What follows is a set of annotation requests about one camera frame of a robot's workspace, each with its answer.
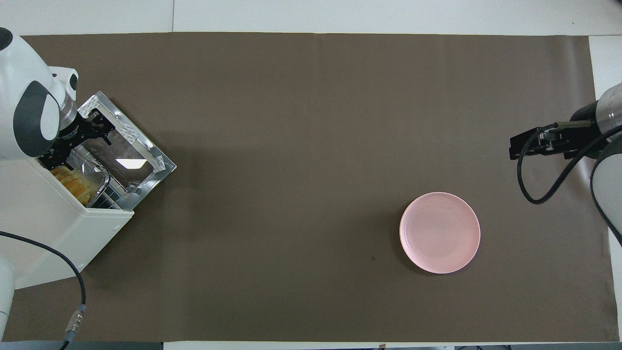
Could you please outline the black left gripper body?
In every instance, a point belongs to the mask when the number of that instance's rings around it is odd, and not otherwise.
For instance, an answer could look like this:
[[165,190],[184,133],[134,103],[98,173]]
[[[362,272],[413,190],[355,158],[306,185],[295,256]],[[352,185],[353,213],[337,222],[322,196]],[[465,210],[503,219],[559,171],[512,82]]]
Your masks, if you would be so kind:
[[67,128],[60,131],[49,153],[58,155],[61,159],[60,166],[65,165],[72,149],[82,144],[91,133],[91,122],[86,118],[76,117]]

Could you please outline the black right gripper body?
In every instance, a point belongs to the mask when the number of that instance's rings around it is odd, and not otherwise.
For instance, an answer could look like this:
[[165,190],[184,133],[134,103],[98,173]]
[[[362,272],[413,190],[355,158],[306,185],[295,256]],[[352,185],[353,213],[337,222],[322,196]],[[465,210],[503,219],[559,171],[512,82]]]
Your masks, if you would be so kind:
[[595,101],[578,109],[566,123],[566,127],[558,122],[556,128],[539,134],[539,138],[550,146],[548,155],[564,153],[564,158],[572,158],[601,134],[596,120],[597,104]]

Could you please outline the yellow sliced bread loaf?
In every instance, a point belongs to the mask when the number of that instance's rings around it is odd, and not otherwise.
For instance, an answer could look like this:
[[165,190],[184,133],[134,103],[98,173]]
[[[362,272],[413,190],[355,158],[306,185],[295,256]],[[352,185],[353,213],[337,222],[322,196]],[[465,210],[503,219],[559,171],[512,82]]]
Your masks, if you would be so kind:
[[83,206],[86,206],[93,195],[91,185],[83,175],[69,170],[65,166],[59,166],[50,170],[55,179],[64,186]]

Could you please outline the aluminium foil tray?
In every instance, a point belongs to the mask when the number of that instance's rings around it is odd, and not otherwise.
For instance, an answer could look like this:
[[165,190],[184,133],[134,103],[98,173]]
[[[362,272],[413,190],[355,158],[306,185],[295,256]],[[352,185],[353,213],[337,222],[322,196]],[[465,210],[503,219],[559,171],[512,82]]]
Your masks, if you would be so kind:
[[92,197],[102,185],[105,185],[110,180],[109,172],[99,162],[87,155],[83,148],[71,151],[65,165],[62,166],[84,176],[91,185]]

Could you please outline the glass oven door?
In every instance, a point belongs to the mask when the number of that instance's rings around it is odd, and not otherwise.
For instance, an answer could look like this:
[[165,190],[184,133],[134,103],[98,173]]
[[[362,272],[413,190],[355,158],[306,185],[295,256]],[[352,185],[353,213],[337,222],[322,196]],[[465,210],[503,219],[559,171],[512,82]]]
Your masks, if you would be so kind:
[[92,95],[78,113],[91,121],[92,109],[99,109],[115,125],[109,135],[112,144],[96,138],[81,147],[120,185],[121,210],[132,211],[177,166],[104,93]]

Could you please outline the cream toaster oven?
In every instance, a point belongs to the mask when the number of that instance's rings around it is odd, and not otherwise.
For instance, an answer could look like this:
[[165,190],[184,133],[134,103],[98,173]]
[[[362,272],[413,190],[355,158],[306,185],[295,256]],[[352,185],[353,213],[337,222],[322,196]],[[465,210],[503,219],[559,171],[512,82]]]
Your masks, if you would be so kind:
[[[38,159],[0,160],[0,231],[45,244],[81,272],[133,217],[134,210],[86,208]],[[53,253],[0,237],[0,257],[20,289],[75,276]]]

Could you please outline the pink round plate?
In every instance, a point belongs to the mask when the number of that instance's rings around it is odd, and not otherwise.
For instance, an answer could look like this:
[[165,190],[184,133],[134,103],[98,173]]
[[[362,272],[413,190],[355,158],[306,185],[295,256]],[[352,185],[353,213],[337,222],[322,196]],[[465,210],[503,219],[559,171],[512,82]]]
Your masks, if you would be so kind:
[[398,225],[400,246],[425,272],[458,272],[473,261],[481,242],[475,211],[457,195],[430,192],[415,198]]

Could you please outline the brown table mat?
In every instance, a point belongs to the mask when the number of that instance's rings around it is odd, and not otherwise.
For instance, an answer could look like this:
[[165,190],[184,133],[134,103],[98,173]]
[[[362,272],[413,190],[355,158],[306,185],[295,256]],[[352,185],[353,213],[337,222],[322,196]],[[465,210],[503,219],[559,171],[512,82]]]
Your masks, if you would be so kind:
[[[87,265],[78,341],[618,340],[609,243],[574,169],[524,199],[509,138],[595,99],[586,37],[29,36],[177,169]],[[404,209],[452,193],[481,226],[435,274]]]

